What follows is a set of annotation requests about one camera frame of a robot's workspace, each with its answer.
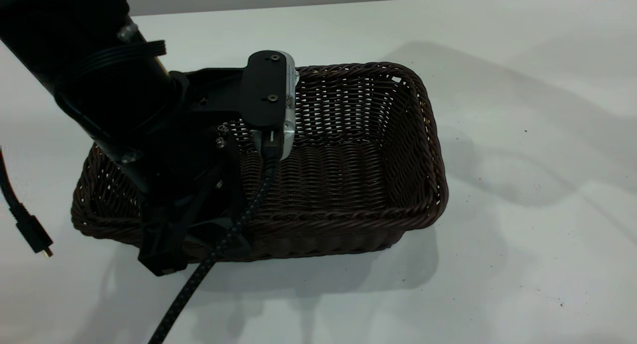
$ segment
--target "tan wicker basket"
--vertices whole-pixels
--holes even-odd
[[[298,133],[264,206],[248,226],[253,256],[241,260],[385,249],[430,226],[448,199],[427,92],[393,63],[299,69]],[[261,158],[240,123],[248,197]],[[71,211],[85,235],[141,245],[136,188],[97,146],[84,164]],[[192,262],[209,249],[185,242]]]

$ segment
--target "screw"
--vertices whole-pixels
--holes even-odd
[[[219,133],[219,135],[221,136],[226,136],[228,135],[228,128],[225,125],[219,125],[216,128],[216,131]]]
[[[219,149],[223,149],[225,147],[225,140],[223,139],[223,137],[217,137],[216,138],[216,147]]]
[[[138,31],[139,31],[139,27],[137,26],[137,24],[129,23],[121,27],[121,29],[117,33],[117,37],[121,41],[128,43],[132,39],[132,36],[134,36],[135,33],[137,33]]]

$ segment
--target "white table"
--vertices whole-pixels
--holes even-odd
[[[168,69],[394,61],[430,91],[443,217],[380,253],[219,264],[167,343],[631,344],[637,339],[637,0],[405,0],[135,19]],[[82,236],[91,144],[6,48],[0,139],[55,240],[0,206],[0,342],[145,343],[194,267],[155,278]]]

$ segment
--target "basket bottom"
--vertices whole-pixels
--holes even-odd
[[[246,258],[224,258],[220,262],[253,262],[271,258],[298,258],[336,254],[356,254],[381,251],[396,244],[405,231],[378,231],[369,233],[337,233],[292,237],[263,237],[252,242],[253,253]],[[201,262],[207,256],[205,248],[187,249],[191,263]]]

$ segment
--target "cable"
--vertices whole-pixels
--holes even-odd
[[[15,192],[9,182],[9,175],[6,173],[6,167],[4,166],[4,157],[2,157],[2,146],[0,146],[0,187],[2,187],[2,194],[6,203],[9,204],[9,208],[20,207],[20,201],[15,196]]]
[[[261,207],[261,204],[266,198],[266,195],[268,194],[277,175],[279,158],[280,154],[278,156],[269,156],[266,160],[264,160],[263,178],[261,179],[261,187],[259,187],[259,191],[254,195],[252,201],[250,201],[248,206],[246,206],[245,210],[243,210],[239,219],[237,219],[234,225],[228,230],[225,238],[217,241],[214,246],[214,251],[211,251],[210,254],[200,263],[197,269],[195,269],[193,275],[191,275],[177,295],[177,298],[173,301],[173,304],[170,308],[168,308],[168,312],[166,312],[164,318],[157,326],[157,329],[150,338],[148,344],[161,344],[164,342],[168,332],[173,327],[173,324],[175,324],[177,317],[179,317],[182,310],[184,310],[184,307],[193,296],[195,290],[197,290],[198,286],[201,284],[201,281],[203,281],[203,278],[207,275],[210,269],[212,269],[214,263],[223,256],[226,249],[228,249],[228,244],[230,244],[232,240],[236,239],[237,236],[243,232],[250,219],[255,215],[258,208]]]
[[[4,164],[4,157],[2,156],[2,146],[0,146],[0,187],[2,187],[2,195],[9,204],[9,210],[13,217],[18,222],[16,226],[22,237],[28,242],[29,246],[35,253],[44,252],[45,256],[50,257],[53,255],[49,247],[53,244],[51,237],[48,236],[45,229],[39,223],[35,216],[32,216],[24,207],[18,197],[16,197],[11,183],[9,182],[9,175],[6,171]]]

